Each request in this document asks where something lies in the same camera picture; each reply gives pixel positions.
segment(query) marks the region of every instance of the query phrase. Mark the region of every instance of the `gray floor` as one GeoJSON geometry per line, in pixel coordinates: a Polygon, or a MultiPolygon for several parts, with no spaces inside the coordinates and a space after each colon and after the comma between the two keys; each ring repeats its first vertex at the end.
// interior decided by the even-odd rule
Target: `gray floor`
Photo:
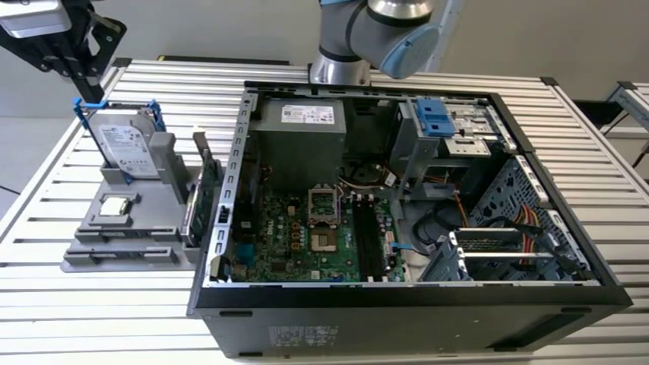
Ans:
{"type": "MultiPolygon", "coordinates": [[[[0,185],[23,191],[72,119],[0,117],[0,185]]],[[[0,189],[0,217],[16,197],[0,189]]]]}

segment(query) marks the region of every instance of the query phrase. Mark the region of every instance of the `metal slotted table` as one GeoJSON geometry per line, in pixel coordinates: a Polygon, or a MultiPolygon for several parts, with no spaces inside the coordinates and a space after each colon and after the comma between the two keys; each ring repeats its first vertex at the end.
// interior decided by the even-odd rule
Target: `metal slotted table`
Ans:
{"type": "Polygon", "coordinates": [[[649,131],[649,84],[618,81],[609,101],[618,102],[640,125],[649,131]]]}
{"type": "MultiPolygon", "coordinates": [[[[305,82],[305,67],[133,61],[104,86],[121,102],[155,98],[176,151],[199,163],[207,130],[227,160],[244,80],[305,82]]],[[[649,363],[649,188],[557,86],[540,78],[372,75],[377,87],[496,92],[634,305],[534,354],[275,359],[268,363],[649,363]]],[[[75,121],[0,222],[0,363],[231,363],[203,321],[184,317],[193,273],[65,274],[63,253],[100,185],[101,156],[75,121]]]]}

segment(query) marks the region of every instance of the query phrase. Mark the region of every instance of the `yellow wire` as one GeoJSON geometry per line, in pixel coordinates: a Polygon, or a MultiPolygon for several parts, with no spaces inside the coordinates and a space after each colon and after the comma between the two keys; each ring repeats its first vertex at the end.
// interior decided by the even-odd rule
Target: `yellow wire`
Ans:
{"type": "MultiPolygon", "coordinates": [[[[532,215],[534,217],[534,222],[537,222],[537,227],[540,227],[541,222],[538,221],[537,213],[534,212],[534,210],[532,210],[532,208],[529,208],[529,211],[532,212],[532,215]]],[[[529,248],[529,252],[534,252],[534,241],[532,241],[532,246],[529,248]]]]}

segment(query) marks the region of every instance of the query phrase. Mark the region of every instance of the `blue drive bracket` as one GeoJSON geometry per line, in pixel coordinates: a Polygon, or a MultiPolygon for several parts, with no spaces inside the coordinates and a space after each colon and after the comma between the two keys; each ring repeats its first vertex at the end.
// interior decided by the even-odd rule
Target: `blue drive bracket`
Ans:
{"type": "Polygon", "coordinates": [[[418,97],[414,106],[424,134],[429,137],[452,137],[456,134],[456,126],[442,101],[418,97]]]}
{"type": "MultiPolygon", "coordinates": [[[[79,121],[81,122],[83,127],[91,133],[92,140],[95,141],[97,149],[100,150],[101,157],[104,158],[107,167],[113,167],[111,165],[111,163],[108,162],[108,158],[105,156],[104,151],[101,150],[100,143],[97,141],[97,138],[96,138],[95,133],[93,133],[92,128],[91,128],[91,123],[88,122],[88,118],[87,118],[87,115],[89,115],[89,113],[87,113],[87,111],[111,109],[111,104],[108,103],[108,100],[101,100],[101,102],[99,102],[99,103],[85,103],[81,105],[81,98],[76,97],[73,100],[73,105],[75,105],[73,106],[75,114],[79,117],[79,121]]],[[[148,109],[145,111],[147,112],[151,111],[151,114],[153,115],[155,130],[157,132],[165,132],[167,126],[164,125],[164,121],[163,121],[163,112],[160,110],[160,104],[157,104],[157,102],[153,99],[147,104],[145,108],[148,109]]],[[[121,172],[124,173],[127,183],[131,183],[135,180],[135,178],[127,172],[124,172],[124,171],[121,171],[121,172]]]]}

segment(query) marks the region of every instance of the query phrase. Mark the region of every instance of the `barcode label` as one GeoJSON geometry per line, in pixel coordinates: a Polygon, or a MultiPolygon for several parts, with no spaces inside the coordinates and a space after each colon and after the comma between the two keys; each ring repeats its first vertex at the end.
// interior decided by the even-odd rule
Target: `barcode label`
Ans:
{"type": "Polygon", "coordinates": [[[283,123],[335,124],[333,106],[285,105],[283,123]]]}

